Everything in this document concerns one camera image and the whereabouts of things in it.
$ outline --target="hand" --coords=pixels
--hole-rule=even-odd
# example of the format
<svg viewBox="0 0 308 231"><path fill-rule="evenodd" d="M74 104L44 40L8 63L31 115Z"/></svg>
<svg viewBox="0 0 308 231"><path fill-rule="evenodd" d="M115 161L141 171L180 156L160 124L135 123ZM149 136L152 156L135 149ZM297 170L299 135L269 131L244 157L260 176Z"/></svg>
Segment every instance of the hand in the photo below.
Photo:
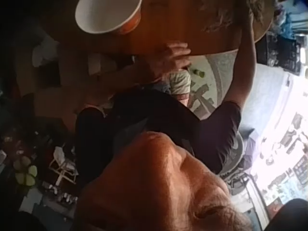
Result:
<svg viewBox="0 0 308 231"><path fill-rule="evenodd" d="M248 3L248 0L237 0L235 1L235 19L237 23L242 28L249 28L252 29L254 16L250 9L250 5Z"/></svg>
<svg viewBox="0 0 308 231"><path fill-rule="evenodd" d="M138 61L139 84L154 83L164 80L171 72L181 70L191 64L189 55L191 50L187 48L187 43L172 42L157 54L147 56Z"/></svg>

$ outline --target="round table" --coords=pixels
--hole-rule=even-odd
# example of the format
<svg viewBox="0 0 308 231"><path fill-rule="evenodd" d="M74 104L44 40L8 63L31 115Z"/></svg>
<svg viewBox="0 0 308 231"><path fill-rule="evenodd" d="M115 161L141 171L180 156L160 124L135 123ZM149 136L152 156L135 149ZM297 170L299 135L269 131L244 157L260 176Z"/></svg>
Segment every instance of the round table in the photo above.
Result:
<svg viewBox="0 0 308 231"><path fill-rule="evenodd" d="M241 31L236 25L211 33L202 31L213 14L200 10L201 0L143 0L140 24L124 36L83 32L75 22L77 3L78 0L62 0L40 18L43 28L51 37L74 49L148 54L167 41L175 40L187 42L192 55L222 53L239 47ZM273 14L273 1L265 0L263 24L254 22L255 40L263 37Z"/></svg>

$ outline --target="black t-shirt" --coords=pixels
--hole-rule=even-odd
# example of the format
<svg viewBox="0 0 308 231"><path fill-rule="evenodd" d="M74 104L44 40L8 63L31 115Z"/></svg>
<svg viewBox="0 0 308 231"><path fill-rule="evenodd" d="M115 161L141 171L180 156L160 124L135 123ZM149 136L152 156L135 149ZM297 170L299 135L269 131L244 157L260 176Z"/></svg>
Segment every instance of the black t-shirt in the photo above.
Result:
<svg viewBox="0 0 308 231"><path fill-rule="evenodd" d="M95 108L78 115L75 147L81 184L98 177L113 156L145 130L167 134L218 174L241 121L235 103L224 102L208 119L199 120L173 97L156 90L131 90L114 101L106 118Z"/></svg>

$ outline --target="paper cup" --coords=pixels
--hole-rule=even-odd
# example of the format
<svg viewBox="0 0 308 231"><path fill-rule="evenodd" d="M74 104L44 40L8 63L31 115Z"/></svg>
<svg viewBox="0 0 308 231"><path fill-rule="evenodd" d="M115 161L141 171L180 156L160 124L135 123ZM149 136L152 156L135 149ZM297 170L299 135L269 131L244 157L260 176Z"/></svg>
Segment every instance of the paper cup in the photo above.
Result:
<svg viewBox="0 0 308 231"><path fill-rule="evenodd" d="M142 0L80 0L75 12L80 29L90 34L134 30L141 20Z"/></svg>

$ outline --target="fingers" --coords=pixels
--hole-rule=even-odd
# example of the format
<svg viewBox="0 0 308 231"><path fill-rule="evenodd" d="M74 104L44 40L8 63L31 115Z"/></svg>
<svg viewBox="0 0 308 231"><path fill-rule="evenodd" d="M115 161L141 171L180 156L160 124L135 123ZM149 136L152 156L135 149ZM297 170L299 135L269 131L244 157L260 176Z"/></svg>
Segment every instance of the fingers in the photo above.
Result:
<svg viewBox="0 0 308 231"><path fill-rule="evenodd" d="M170 48L166 51L166 56L170 59L178 57L178 56L184 56L189 55L191 53L191 49L184 48L184 47L174 47Z"/></svg>
<svg viewBox="0 0 308 231"><path fill-rule="evenodd" d="M180 58L180 59L176 59L174 61L174 70L178 71L181 70L187 66L189 66L191 63L191 61L189 60L189 58L185 57L185 58Z"/></svg>
<svg viewBox="0 0 308 231"><path fill-rule="evenodd" d="M187 48L188 43L186 42L180 42L180 41L172 41L167 43L168 48L175 48L175 47L182 47L182 48Z"/></svg>

